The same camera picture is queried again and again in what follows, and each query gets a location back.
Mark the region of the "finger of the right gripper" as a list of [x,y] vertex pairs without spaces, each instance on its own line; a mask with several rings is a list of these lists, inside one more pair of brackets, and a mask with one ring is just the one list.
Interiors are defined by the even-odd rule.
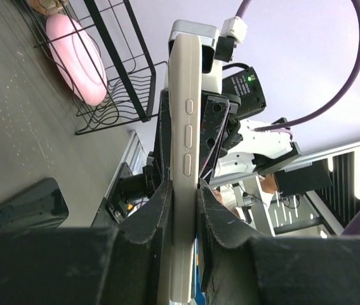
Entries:
[[168,90],[160,92],[153,157],[153,183],[157,189],[162,182],[170,179],[171,116]]
[[217,164],[223,129],[229,112],[229,99],[203,95],[199,150],[199,178],[209,181]]

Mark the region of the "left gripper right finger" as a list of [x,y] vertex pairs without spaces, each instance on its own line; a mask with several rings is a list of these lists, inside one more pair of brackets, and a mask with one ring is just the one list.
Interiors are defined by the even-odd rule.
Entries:
[[360,304],[360,236],[259,233],[199,182],[207,304]]

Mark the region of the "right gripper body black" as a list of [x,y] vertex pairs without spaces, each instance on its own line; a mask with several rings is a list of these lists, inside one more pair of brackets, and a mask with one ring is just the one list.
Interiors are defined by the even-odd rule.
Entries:
[[237,118],[237,111],[241,106],[241,98],[230,93],[223,93],[222,95],[227,97],[230,102],[229,116],[223,134],[223,142],[220,150],[220,155],[226,156],[228,151],[238,145],[238,143],[240,143],[240,141],[243,139],[241,135],[238,135],[241,124]]

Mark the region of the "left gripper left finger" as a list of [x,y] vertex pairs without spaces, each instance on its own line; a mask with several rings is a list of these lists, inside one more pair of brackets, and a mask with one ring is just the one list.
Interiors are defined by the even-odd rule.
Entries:
[[167,304],[172,196],[111,227],[0,231],[0,304]]

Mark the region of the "beige phone case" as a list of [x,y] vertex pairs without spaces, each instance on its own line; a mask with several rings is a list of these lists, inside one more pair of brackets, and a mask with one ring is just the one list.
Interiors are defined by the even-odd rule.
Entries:
[[170,299],[191,299],[199,175],[202,44],[197,35],[179,34],[168,60],[171,118],[170,179],[173,182],[173,233]]

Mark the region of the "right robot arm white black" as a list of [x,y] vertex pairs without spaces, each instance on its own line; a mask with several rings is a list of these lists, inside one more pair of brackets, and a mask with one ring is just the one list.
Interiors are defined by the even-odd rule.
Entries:
[[190,183],[213,176],[267,175],[299,157],[288,129],[262,132],[262,122],[248,119],[264,109],[265,98],[254,68],[236,67],[240,71],[223,81],[223,95],[202,91],[173,97],[181,84],[189,84],[189,76],[166,75],[150,175],[154,187],[166,180],[188,189]]

